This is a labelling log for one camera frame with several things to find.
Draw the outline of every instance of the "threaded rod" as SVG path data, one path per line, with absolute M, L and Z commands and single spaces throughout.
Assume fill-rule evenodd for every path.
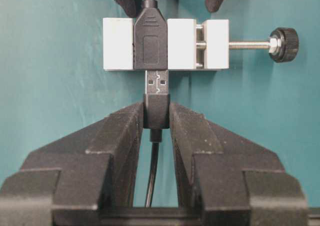
M 230 50 L 269 50 L 270 42 L 229 42 Z

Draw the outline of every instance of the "screw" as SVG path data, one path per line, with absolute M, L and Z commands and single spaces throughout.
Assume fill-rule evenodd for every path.
M 269 50 L 273 53 L 281 46 L 281 41 L 278 42 L 277 38 L 270 38 L 270 41 L 256 41 L 256 42 L 229 42 L 230 50 Z M 205 50 L 207 44 L 205 41 L 196 42 L 196 48 Z
M 203 51 L 207 47 L 205 41 L 201 41 L 204 27 L 197 25 L 196 42 L 197 50 Z M 230 50 L 268 50 L 271 58 L 275 62 L 292 61 L 299 50 L 299 38 L 295 29 L 292 28 L 277 28 L 275 29 L 268 41 L 253 41 L 253 42 L 229 42 Z

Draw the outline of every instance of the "black knob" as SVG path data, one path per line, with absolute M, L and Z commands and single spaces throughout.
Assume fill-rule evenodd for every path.
M 293 28 L 277 28 L 271 35 L 281 41 L 281 46 L 270 57 L 275 62 L 290 62 L 296 58 L 299 50 L 298 34 Z

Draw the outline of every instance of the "teal wall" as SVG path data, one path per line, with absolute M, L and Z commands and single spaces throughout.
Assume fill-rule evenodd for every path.
M 158 0 L 166 18 L 230 19 L 234 40 L 296 28 L 300 51 L 275 64 L 262 51 L 231 52 L 230 69 L 173 72 L 172 100 L 278 153 L 311 206 L 320 205 L 320 0 Z M 113 0 L 0 0 L 0 183 L 27 154 L 142 100 L 142 72 L 102 69 L 102 18 L 125 17 Z M 143 134 L 135 205 L 143 205 L 151 147 Z M 176 206 L 170 134 L 164 134 L 155 206 Z

